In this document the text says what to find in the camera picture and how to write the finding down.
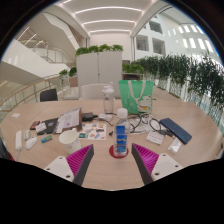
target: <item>green bag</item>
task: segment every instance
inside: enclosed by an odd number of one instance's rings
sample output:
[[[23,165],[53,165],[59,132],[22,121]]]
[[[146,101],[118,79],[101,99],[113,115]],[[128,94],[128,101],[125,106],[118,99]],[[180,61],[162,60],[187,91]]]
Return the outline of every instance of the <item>green bag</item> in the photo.
[[[123,108],[128,113],[139,114],[152,111],[152,81],[120,80],[119,88]]]

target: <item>water bottle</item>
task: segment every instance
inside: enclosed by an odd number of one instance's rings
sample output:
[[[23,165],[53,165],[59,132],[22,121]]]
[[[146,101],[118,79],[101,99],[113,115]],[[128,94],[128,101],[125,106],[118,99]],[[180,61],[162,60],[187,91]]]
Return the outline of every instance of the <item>water bottle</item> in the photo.
[[[125,108],[117,110],[117,121],[114,124],[114,155],[123,157],[127,155],[128,134],[130,134],[130,123],[128,111]]]
[[[108,86],[104,86],[102,90],[104,94],[103,99],[103,106],[104,106],[104,113],[113,113],[114,111],[114,88],[113,83],[110,82]]]

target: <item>white paper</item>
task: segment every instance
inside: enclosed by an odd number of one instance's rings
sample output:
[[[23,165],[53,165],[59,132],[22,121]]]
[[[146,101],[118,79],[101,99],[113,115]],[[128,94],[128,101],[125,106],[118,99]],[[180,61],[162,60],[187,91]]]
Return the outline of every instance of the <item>white paper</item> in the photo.
[[[71,128],[73,126],[79,125],[80,109],[81,108],[76,108],[74,110],[62,114],[58,119],[58,123],[53,133],[61,133],[63,128]]]
[[[85,134],[85,138],[81,139],[106,140],[106,127],[106,124],[83,124],[83,130],[78,132],[78,134]]]
[[[164,139],[164,135],[161,135],[157,132],[150,131],[146,139],[158,145],[161,145]]]
[[[12,115],[12,117],[15,117],[15,118],[17,118],[17,117],[19,117],[20,116],[20,114],[18,114],[18,113],[14,113],[13,115]]]
[[[43,123],[40,123],[39,125],[37,125],[35,127],[35,129],[36,129],[36,132],[38,133],[38,132],[41,132],[41,131],[47,129],[47,127],[46,127],[45,123],[43,122]]]
[[[175,138],[172,144],[169,146],[168,150],[170,150],[173,153],[177,153],[181,145],[182,144],[180,140],[178,138]]]

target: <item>keyboard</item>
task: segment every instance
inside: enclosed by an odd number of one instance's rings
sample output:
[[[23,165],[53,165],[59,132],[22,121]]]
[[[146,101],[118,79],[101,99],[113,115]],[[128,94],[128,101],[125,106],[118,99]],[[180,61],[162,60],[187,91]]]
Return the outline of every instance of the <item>keyboard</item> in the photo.
[[[192,136],[188,132],[186,132],[182,127],[180,127],[170,118],[160,120],[160,124],[169,129],[184,144],[187,144],[192,138]]]

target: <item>wooden table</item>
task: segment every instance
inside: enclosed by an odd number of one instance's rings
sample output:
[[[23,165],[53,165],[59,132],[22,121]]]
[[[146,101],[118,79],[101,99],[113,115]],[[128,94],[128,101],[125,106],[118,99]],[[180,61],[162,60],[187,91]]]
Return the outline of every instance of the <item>wooden table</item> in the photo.
[[[190,142],[187,145],[182,145],[179,151],[173,154],[168,150],[168,147],[174,139],[169,136],[164,138],[162,145],[159,146],[146,140],[147,133],[132,134],[128,140],[129,154],[125,158],[115,159],[109,154],[113,138],[108,133],[112,131],[113,127],[105,122],[107,124],[105,141],[80,139],[82,147],[94,144],[94,156],[88,167],[83,187],[120,190],[144,186],[131,153],[132,143],[144,146],[158,154],[167,153],[183,167],[215,159],[221,150],[222,134],[213,120],[195,104],[181,102],[166,92],[160,92],[162,90],[156,87],[154,89],[153,98],[156,100],[153,101],[153,117],[158,120],[167,117],[174,120],[193,136]],[[16,157],[15,135],[18,130],[22,130],[24,133],[35,120],[44,121],[56,118],[62,113],[80,106],[82,106],[83,113],[93,112],[96,115],[103,113],[102,100],[52,101],[19,105],[8,113],[0,125],[8,151],[14,158]],[[121,100],[115,100],[114,112],[116,113],[117,109],[121,107]],[[13,118],[13,113],[20,113],[21,115],[18,118]],[[31,136],[37,136],[36,132],[31,131]],[[25,148],[25,141],[23,140],[23,149],[18,156],[18,162],[43,169],[58,156],[68,156],[64,146],[59,142],[58,134],[54,134],[53,140],[44,144],[40,142],[42,137],[37,136],[38,141],[30,150]]]

